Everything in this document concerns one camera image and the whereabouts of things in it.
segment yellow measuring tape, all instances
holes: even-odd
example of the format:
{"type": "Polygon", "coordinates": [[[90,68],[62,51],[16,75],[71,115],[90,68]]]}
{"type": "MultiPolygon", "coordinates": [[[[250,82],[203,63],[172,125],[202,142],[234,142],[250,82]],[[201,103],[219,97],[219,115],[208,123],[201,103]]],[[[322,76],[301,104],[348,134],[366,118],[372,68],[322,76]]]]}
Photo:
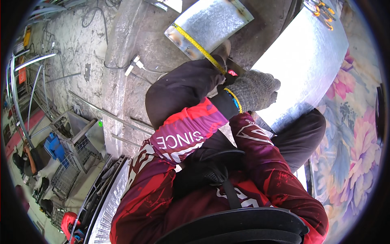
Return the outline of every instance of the yellow measuring tape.
{"type": "Polygon", "coordinates": [[[199,43],[197,43],[190,35],[188,35],[180,26],[177,24],[173,23],[173,27],[176,28],[176,30],[182,34],[187,40],[189,40],[192,45],[194,45],[215,67],[221,71],[223,75],[226,74],[225,69],[222,68],[222,66],[201,46],[199,43]]]}

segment shoe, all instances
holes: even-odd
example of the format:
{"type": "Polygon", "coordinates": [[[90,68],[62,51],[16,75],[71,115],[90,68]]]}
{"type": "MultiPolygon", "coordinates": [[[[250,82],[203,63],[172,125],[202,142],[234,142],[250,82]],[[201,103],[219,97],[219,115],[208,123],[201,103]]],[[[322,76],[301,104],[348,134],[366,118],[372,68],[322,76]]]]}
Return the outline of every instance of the shoe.
{"type": "Polygon", "coordinates": [[[223,59],[224,65],[226,66],[226,60],[229,57],[230,49],[232,45],[229,40],[224,41],[221,45],[219,45],[214,51],[212,51],[211,55],[218,55],[223,59]]]}

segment knit work glove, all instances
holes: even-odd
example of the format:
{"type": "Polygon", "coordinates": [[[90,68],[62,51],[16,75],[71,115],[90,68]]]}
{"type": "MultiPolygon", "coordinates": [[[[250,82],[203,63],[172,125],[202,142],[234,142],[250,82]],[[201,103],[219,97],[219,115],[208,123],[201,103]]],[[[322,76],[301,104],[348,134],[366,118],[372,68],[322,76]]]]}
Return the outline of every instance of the knit work glove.
{"type": "Polygon", "coordinates": [[[243,113],[268,108],[276,102],[279,88],[280,81],[271,74],[250,70],[224,90],[236,99],[239,112],[243,113]]]}

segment worker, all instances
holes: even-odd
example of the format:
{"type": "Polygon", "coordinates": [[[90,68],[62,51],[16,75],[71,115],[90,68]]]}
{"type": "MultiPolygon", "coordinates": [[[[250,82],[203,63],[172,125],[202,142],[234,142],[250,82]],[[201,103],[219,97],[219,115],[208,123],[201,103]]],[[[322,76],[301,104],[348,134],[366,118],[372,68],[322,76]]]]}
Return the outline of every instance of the worker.
{"type": "MultiPolygon", "coordinates": [[[[226,68],[229,53],[230,42],[225,41],[211,55],[226,68]]],[[[127,187],[112,219],[111,243],[155,243],[195,219],[250,207],[288,209],[309,230],[303,243],[324,241],[324,207],[293,175],[322,140],[324,117],[314,109],[270,139],[250,113],[276,101],[280,81],[257,71],[230,84],[222,84],[224,79],[203,59],[182,64],[150,87],[145,105],[156,132],[132,159],[127,187]],[[218,94],[207,98],[216,86],[218,94]],[[218,130],[227,123],[237,147],[218,130]],[[198,165],[217,164],[227,168],[228,180],[205,183],[212,177],[202,175],[205,171],[198,165]],[[233,185],[236,199],[228,196],[226,182],[233,185]]]]}

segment black pants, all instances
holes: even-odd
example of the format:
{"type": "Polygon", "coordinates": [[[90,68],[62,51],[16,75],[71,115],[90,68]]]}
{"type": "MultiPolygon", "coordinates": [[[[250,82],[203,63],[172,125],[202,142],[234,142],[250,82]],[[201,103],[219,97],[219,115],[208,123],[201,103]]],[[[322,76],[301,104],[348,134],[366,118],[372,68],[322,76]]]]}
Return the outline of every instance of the black pants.
{"type": "MultiPolygon", "coordinates": [[[[221,61],[219,56],[214,55],[214,58],[221,61]]],[[[152,126],[157,129],[169,116],[185,107],[197,105],[223,79],[223,75],[207,59],[190,61],[174,69],[156,81],[146,93],[146,111],[152,126]]],[[[293,173],[318,147],[324,137],[325,127],[324,116],[314,109],[272,138],[293,173]]],[[[236,149],[219,130],[198,150],[204,148],[236,149]]]]}

